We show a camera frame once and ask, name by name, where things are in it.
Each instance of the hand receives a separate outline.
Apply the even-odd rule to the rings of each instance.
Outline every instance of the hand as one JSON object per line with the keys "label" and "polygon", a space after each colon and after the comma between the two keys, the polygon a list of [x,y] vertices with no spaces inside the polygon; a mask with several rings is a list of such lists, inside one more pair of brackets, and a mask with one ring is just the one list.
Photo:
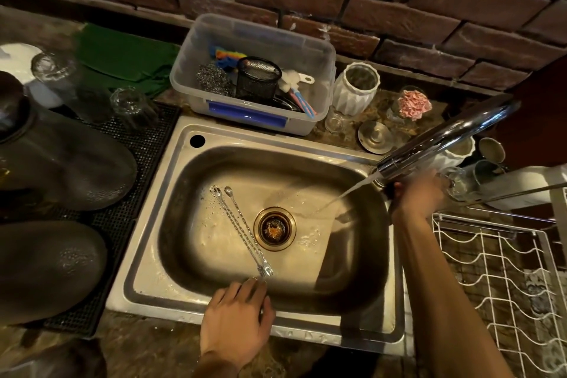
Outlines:
{"label": "hand", "polygon": [[256,283],[255,279],[244,284],[233,282],[228,289],[216,291],[201,324],[201,356],[215,353],[240,370],[266,344],[276,312],[266,296],[266,282]]}
{"label": "hand", "polygon": [[396,182],[395,197],[399,203],[393,211],[393,216],[429,218],[433,212],[441,208],[444,201],[442,184],[435,170],[419,174],[407,185]]}

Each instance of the black rubber mat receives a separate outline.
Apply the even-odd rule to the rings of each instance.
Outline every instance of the black rubber mat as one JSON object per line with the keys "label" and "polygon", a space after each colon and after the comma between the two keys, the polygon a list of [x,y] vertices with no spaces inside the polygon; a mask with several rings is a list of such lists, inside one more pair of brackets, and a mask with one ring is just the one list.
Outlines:
{"label": "black rubber mat", "polygon": [[54,208],[42,216],[42,219],[48,220],[78,221],[94,228],[108,246],[108,265],[103,278],[85,300],[67,312],[29,323],[26,327],[70,332],[83,337],[94,335],[146,193],[181,113],[177,106],[155,103],[162,112],[160,123],[143,133],[127,133],[116,118],[98,126],[91,125],[117,139],[132,152],[138,164],[136,183],[124,199],[103,210],[78,212]]}

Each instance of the metal saucer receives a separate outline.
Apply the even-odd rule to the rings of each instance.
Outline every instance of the metal saucer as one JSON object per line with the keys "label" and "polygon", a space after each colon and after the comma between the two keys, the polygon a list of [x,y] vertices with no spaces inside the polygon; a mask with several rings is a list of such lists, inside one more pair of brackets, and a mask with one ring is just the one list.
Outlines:
{"label": "metal saucer", "polygon": [[358,140],[373,154],[386,154],[393,148],[392,132],[377,121],[365,121],[358,129]]}

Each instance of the pink flower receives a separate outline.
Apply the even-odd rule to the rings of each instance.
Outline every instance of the pink flower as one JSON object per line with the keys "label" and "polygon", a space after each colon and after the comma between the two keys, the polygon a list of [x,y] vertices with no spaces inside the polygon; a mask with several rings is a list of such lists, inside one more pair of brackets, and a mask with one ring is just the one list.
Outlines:
{"label": "pink flower", "polygon": [[397,102],[400,106],[400,115],[411,118],[413,121],[419,120],[424,113],[432,108],[427,96],[417,90],[405,90]]}

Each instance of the wire dish rack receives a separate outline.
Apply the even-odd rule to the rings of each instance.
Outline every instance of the wire dish rack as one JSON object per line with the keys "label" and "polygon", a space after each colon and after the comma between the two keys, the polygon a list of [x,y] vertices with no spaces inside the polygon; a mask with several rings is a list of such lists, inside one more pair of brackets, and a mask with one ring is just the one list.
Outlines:
{"label": "wire dish rack", "polygon": [[546,233],[448,214],[432,225],[514,376],[567,377],[567,275]]}

